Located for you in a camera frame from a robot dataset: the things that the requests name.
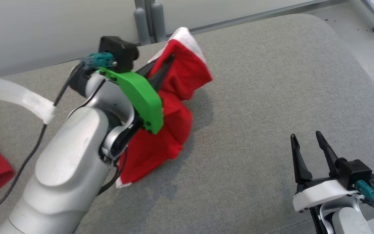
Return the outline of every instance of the gray floor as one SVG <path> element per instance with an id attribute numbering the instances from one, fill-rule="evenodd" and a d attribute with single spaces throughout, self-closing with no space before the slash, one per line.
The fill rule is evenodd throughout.
<path id="1" fill-rule="evenodd" d="M 327 20 L 374 82 L 374 17 L 360 0 L 306 12 Z"/>

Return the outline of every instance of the green bracket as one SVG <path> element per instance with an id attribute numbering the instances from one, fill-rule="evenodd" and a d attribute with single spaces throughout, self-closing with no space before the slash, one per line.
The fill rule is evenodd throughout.
<path id="1" fill-rule="evenodd" d="M 132 71 L 116 73 L 107 68 L 99 68 L 99 70 L 106 73 L 106 78 L 120 86 L 143 119 L 145 129 L 157 134 L 164 125 L 162 100 L 148 80 Z"/>

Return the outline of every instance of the gray fabric surface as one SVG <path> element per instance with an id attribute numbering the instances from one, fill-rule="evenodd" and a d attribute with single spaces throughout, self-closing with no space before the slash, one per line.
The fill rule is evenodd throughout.
<path id="1" fill-rule="evenodd" d="M 290 135 L 297 135 L 314 177 L 328 173 L 316 130 L 339 156 L 361 159 L 374 170 L 373 82 L 331 28 L 310 15 L 195 38 L 214 81 L 185 102 L 193 130 L 184 150 L 140 182 L 98 197 L 77 233 L 315 233 L 309 214 L 293 209 Z M 141 47 L 136 67 L 163 45 Z M 5 78 L 53 100 L 74 65 Z M 39 152 L 82 102 L 66 92 Z M 15 171 L 41 125 L 30 112 L 0 102 L 0 152 Z M 0 224 L 21 196 L 36 158 L 0 207 Z M 372 218 L 374 212 L 365 208 L 365 215 Z"/>

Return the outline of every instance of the gray table surface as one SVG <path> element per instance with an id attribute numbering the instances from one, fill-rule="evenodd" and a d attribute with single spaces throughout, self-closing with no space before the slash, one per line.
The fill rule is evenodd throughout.
<path id="1" fill-rule="evenodd" d="M 184 150 L 138 183 L 98 197 L 77 233 L 315 233 L 297 213 L 289 137 L 314 177 L 328 168 L 320 130 L 336 153 L 374 171 L 374 84 L 338 36 L 310 15 L 287 15 L 195 36 L 214 81 L 185 105 L 193 129 Z M 140 47 L 140 68 L 164 44 Z M 4 77 L 53 100 L 77 62 Z M 84 101 L 67 90 L 42 146 Z M 15 171 L 42 122 L 0 102 L 0 152 Z M 0 224 L 36 161 L 0 207 Z M 7 186 L 0 190 L 0 198 Z M 364 207 L 366 218 L 374 211 Z"/>

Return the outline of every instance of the white partition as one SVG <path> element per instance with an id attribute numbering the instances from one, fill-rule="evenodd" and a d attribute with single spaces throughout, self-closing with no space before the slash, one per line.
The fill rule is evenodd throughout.
<path id="1" fill-rule="evenodd" d="M 134 0 L 0 0 L 0 75 L 97 52 L 101 36 L 138 42 Z"/>
<path id="2" fill-rule="evenodd" d="M 156 0 L 164 7 L 165 30 L 197 28 L 312 0 Z"/>

